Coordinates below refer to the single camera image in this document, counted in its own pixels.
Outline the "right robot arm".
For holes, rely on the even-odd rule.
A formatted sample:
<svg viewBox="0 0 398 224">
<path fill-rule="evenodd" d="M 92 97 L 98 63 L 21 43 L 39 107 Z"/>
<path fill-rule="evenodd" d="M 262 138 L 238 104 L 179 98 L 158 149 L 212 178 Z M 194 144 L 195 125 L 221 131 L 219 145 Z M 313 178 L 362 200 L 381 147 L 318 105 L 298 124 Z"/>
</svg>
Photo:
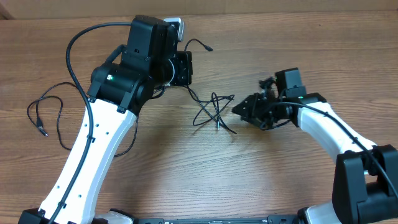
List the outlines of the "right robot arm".
<svg viewBox="0 0 398 224">
<path fill-rule="evenodd" d="M 287 123 L 309 134 L 335 163 L 329 202 L 296 215 L 268 216 L 266 223 L 374 223 L 397 218 L 397 149 L 364 138 L 319 93 L 307 93 L 297 68 L 259 81 L 260 93 L 232 112 L 269 131 Z"/>
</svg>

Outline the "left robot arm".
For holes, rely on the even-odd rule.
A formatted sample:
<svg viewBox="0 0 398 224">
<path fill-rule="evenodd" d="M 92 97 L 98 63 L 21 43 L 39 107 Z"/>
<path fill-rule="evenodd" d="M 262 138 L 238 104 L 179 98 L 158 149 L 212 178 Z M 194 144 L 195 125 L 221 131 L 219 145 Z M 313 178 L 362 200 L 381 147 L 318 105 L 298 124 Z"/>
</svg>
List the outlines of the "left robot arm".
<svg viewBox="0 0 398 224">
<path fill-rule="evenodd" d="M 39 208 L 24 210 L 20 223 L 133 223 L 112 209 L 98 215 L 96 202 L 117 148 L 154 90 L 188 85 L 192 55 L 179 51 L 185 25 L 181 18 L 136 16 L 128 23 L 126 44 L 94 69 L 82 90 L 85 114 L 76 141 L 54 187 Z"/>
</svg>

